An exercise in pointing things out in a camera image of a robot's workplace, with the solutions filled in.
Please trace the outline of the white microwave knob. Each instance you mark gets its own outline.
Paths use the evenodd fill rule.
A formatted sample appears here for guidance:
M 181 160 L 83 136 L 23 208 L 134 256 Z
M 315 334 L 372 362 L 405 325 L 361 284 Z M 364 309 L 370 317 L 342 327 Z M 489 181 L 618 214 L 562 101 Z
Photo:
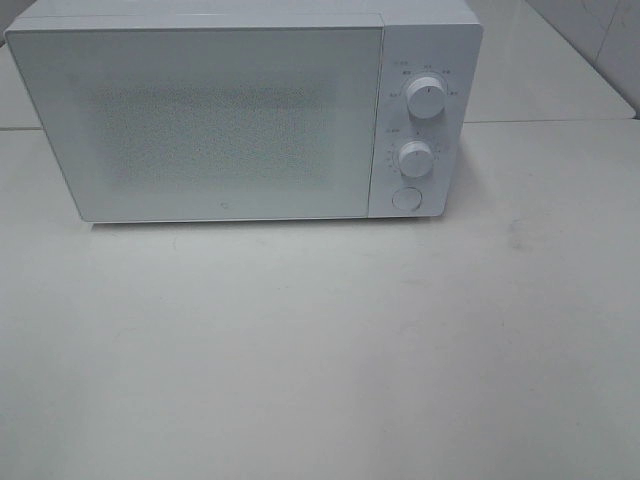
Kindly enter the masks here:
M 408 178 L 420 178 L 433 169 L 434 153 L 423 141 L 412 141 L 403 145 L 398 152 L 398 167 Z
M 447 97 L 444 81 L 433 73 L 425 73 L 409 81 L 405 98 L 409 113 L 421 120 L 439 115 Z

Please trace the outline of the white microwave door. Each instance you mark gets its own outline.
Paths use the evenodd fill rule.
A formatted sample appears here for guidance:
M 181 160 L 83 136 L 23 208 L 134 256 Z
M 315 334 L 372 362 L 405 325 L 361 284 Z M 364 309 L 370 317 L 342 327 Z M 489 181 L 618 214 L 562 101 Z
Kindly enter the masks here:
M 378 28 L 8 40 L 85 221 L 367 213 Z

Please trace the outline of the white microwave oven body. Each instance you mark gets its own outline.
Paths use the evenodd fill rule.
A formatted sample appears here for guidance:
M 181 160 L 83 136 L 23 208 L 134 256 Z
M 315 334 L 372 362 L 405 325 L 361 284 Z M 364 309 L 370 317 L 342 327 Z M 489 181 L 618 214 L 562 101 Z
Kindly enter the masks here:
M 38 1 L 4 36 L 11 52 L 13 32 L 338 28 L 382 32 L 368 210 L 339 218 L 442 214 L 483 37 L 462 1 Z M 439 115 L 421 120 L 409 113 L 405 89 L 425 73 L 444 81 L 447 97 Z M 400 148 L 412 141 L 427 143 L 435 156 L 431 172 L 420 178 L 405 177 L 398 167 Z M 392 204 L 406 187 L 422 193 L 415 211 Z

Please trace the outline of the white round door-release button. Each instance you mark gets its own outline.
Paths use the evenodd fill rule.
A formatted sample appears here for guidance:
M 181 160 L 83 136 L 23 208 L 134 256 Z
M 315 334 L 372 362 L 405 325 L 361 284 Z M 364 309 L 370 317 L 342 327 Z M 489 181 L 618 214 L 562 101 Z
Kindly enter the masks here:
M 413 187 L 397 190 L 392 196 L 393 206 L 402 211 L 415 211 L 422 203 L 422 193 Z

